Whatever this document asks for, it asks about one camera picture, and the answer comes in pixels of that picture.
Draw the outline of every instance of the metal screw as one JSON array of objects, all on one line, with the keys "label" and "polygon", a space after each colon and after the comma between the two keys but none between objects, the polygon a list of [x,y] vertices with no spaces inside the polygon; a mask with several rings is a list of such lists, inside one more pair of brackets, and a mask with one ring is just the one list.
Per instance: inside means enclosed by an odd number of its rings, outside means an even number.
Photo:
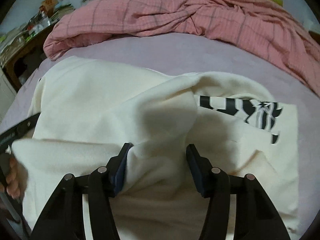
[{"label": "metal screw", "polygon": [[214,174],[219,174],[221,170],[219,168],[217,168],[217,167],[214,167],[214,168],[211,169],[211,171]]},{"label": "metal screw", "polygon": [[247,179],[254,180],[255,178],[256,177],[253,174],[251,174],[251,173],[247,174]]},{"label": "metal screw", "polygon": [[64,178],[65,180],[71,180],[72,177],[73,177],[73,175],[72,175],[71,173],[69,173],[69,174],[64,175],[63,178]]},{"label": "metal screw", "polygon": [[100,167],[99,169],[98,169],[98,172],[99,173],[105,173],[107,171],[107,168],[106,167]]}]

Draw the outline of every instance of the human hand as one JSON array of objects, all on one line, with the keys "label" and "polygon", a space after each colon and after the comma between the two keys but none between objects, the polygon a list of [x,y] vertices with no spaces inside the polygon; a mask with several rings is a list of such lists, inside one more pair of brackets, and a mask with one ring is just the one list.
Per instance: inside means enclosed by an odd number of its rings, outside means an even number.
[{"label": "human hand", "polygon": [[[20,197],[21,192],[19,188],[19,181],[18,181],[18,167],[17,167],[17,160],[14,157],[10,158],[10,172],[6,177],[6,181],[8,183],[7,186],[7,193],[13,199],[17,199]],[[0,192],[4,192],[4,186],[0,182]]]}]

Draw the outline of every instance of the white wall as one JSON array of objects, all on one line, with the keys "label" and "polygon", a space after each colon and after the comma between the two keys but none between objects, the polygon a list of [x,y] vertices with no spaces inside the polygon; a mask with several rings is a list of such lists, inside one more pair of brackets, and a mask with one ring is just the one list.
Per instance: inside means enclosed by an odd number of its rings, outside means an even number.
[{"label": "white wall", "polygon": [[[4,34],[24,22],[28,22],[38,11],[43,0],[16,0],[3,22],[0,25],[0,33]],[[81,6],[82,0],[63,0],[62,5],[72,3],[75,8]]]},{"label": "white wall", "polygon": [[283,0],[283,7],[307,30],[320,33],[320,24],[305,0]]}]

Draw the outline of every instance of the mattress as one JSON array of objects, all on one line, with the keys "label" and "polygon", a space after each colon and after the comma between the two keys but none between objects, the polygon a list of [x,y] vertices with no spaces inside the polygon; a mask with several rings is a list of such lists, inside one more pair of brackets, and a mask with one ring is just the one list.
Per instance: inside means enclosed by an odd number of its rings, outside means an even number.
[{"label": "mattress", "polygon": [[150,68],[168,75],[222,71],[249,77],[264,85],[278,102],[295,104],[299,119],[299,210],[302,235],[320,209],[320,100],[292,76],[265,60],[232,45],[190,34],[154,37],[120,36],[85,48],[69,50],[56,62],[46,59],[20,89],[0,132],[27,117],[38,80],[54,64],[70,56],[103,59]]}]

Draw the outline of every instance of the wooden table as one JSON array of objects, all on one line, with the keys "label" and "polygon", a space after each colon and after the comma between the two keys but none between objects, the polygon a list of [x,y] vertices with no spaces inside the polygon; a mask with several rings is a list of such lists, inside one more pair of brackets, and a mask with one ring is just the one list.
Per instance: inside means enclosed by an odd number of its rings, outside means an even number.
[{"label": "wooden table", "polygon": [[15,63],[19,58],[25,57],[27,54],[29,54],[34,48],[40,47],[42,49],[43,44],[49,33],[52,31],[54,25],[55,24],[52,24],[49,27],[43,29],[36,36],[34,36],[33,39],[31,39],[29,42],[23,45],[21,49],[19,49],[14,55],[12,55],[12,57],[9,59],[9,61],[5,64],[4,68],[2,69],[8,81],[17,92],[22,85],[14,72]]}]

